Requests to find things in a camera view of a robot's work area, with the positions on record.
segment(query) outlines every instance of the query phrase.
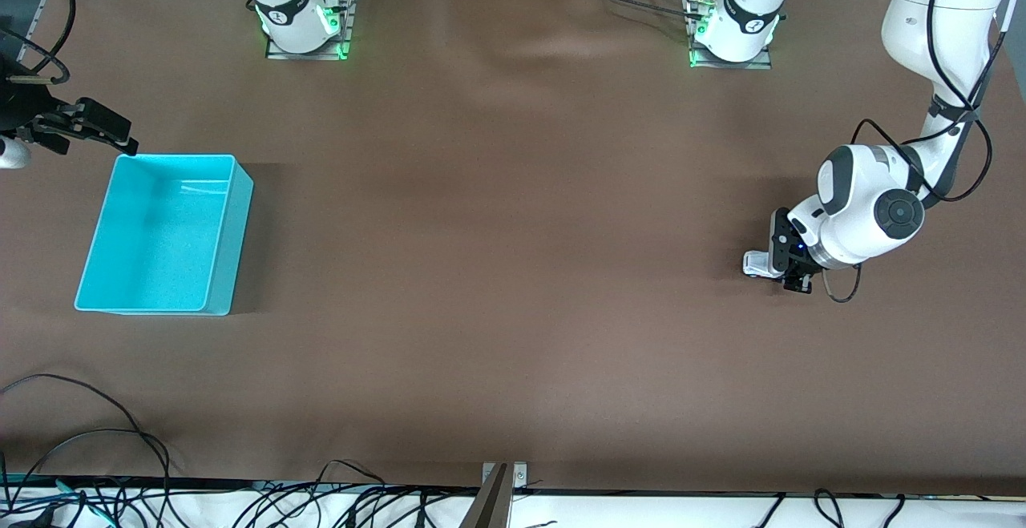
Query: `table surface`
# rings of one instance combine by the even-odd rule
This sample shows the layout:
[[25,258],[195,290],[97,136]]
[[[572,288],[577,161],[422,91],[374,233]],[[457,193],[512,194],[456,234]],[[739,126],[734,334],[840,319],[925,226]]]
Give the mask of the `table surface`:
[[[930,86],[880,45],[889,0],[788,0],[770,72],[688,68],[679,22],[608,0],[361,0],[351,59],[265,60],[243,2],[79,0],[54,89],[132,119],[143,152],[245,166],[233,314],[76,313],[114,156],[37,152],[0,174],[3,380],[102,387],[193,477],[355,458],[473,484],[517,459],[544,487],[1022,491],[1026,152],[1004,57],[984,186],[836,306],[740,260],[859,119],[918,134]],[[120,423],[57,383],[2,414],[14,470]],[[159,471],[96,438],[44,472]]]

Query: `blue container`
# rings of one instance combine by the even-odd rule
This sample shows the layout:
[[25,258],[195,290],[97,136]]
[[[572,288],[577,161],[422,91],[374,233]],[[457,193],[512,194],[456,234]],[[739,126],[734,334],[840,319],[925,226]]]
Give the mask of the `blue container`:
[[119,156],[75,308],[227,315],[252,191],[233,156]]

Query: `turquoise plastic bin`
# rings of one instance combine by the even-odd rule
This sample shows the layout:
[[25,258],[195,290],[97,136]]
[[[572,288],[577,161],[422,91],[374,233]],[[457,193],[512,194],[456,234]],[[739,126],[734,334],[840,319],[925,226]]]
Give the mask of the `turquoise plastic bin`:
[[252,189],[233,156],[119,156],[75,308],[227,315]]

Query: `brown table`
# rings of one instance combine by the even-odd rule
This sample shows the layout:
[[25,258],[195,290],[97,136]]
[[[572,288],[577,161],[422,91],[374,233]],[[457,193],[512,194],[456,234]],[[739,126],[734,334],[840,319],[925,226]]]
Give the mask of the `brown table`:
[[[930,86],[880,45],[887,1],[788,0],[773,71],[734,72],[688,68],[673,17],[608,0],[361,0],[338,64],[264,60],[245,0],[80,0],[54,92],[124,113],[145,152],[230,152],[255,181],[235,308],[76,313],[114,156],[37,152],[0,174],[0,375],[103,387],[184,476],[348,457],[473,484],[523,459],[548,487],[1021,493],[1005,57],[990,177],[869,261],[854,302],[739,270],[859,119],[918,134]],[[0,414],[14,470],[119,422],[51,383]],[[140,444],[82,441],[44,471],[157,474]]]

